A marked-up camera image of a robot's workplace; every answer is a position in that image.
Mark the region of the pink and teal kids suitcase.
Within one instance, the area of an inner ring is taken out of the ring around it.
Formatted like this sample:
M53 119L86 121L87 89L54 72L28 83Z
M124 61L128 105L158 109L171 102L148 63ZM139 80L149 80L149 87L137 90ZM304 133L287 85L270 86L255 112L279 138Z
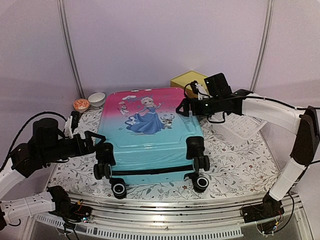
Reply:
M202 128L195 116L177 113L184 101L178 87L122 91L110 94L100 116L96 179L106 178L115 198L127 196L127 186L173 183L190 179L203 193L210 169Z

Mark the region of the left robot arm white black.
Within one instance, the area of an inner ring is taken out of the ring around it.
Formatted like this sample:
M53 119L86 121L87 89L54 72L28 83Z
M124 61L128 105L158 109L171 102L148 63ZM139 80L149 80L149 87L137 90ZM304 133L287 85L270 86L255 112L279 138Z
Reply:
M0 196L4 197L15 185L51 163L65 163L70 158L94 153L105 140L103 135L91 131L86 131L84 138L79 134L68 136L59 129L54 118L35 121L31 139L10 148L0 169ZM71 223L80 223L91 217L92 210L89 206L71 203L66 191L57 185L34 197L1 201L0 227L3 229L15 220L44 212Z

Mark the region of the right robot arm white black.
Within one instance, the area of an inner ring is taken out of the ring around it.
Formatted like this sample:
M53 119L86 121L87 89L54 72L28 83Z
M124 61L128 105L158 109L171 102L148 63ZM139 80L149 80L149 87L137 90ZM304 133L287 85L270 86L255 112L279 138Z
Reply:
M319 107L293 106L241 89L228 94L217 92L203 99L185 96L176 112L185 117L235 114L267 122L262 135L281 171L258 208L262 218L269 218L280 209L283 197L301 180L318 155Z

